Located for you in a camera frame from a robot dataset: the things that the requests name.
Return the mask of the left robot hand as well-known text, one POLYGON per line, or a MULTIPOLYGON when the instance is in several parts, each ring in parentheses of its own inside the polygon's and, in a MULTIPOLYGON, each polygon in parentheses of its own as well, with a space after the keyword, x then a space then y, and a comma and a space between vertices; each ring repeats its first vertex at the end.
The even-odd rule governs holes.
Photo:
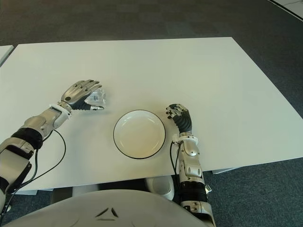
POLYGON ((71 110, 104 110, 101 105, 88 104, 85 100, 102 85, 96 80, 80 80, 69 87, 62 95, 59 106, 71 110))

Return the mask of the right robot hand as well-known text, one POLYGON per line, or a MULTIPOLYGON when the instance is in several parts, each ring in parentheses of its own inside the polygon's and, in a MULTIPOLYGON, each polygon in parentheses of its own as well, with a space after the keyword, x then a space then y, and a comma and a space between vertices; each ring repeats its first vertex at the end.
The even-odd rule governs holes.
POLYGON ((166 108, 168 119, 172 119, 179 133, 192 132, 192 120, 190 113, 182 104, 170 104, 166 108))

